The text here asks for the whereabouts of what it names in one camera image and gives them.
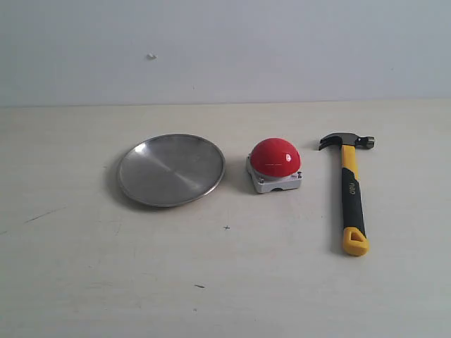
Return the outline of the red dome push button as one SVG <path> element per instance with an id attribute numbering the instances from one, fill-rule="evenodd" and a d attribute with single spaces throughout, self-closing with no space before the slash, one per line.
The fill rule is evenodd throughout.
<path id="1" fill-rule="evenodd" d="M 246 169 L 259 194 L 299 189 L 302 159 L 297 148 L 281 138 L 259 142 L 247 157 Z"/>

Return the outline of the yellow black claw hammer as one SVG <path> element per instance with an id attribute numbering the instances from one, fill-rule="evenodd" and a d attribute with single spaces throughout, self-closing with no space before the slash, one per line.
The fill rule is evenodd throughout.
<path id="1" fill-rule="evenodd" d="M 319 144 L 319 150 L 328 146 L 339 146 L 341 149 L 342 247 L 351 256 L 363 256 L 369 251 L 369 241 L 364 227 L 356 150 L 372 149 L 374 145 L 375 139 L 371 136 L 360 137 L 344 132 L 326 135 Z"/>

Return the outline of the round stainless steel plate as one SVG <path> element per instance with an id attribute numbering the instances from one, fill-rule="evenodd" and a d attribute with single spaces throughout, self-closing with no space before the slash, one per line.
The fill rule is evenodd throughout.
<path id="1" fill-rule="evenodd" d="M 153 208 L 172 208 L 200 199 L 221 182 L 223 152 L 192 134 L 163 134 L 124 154 L 117 182 L 129 199 Z"/>

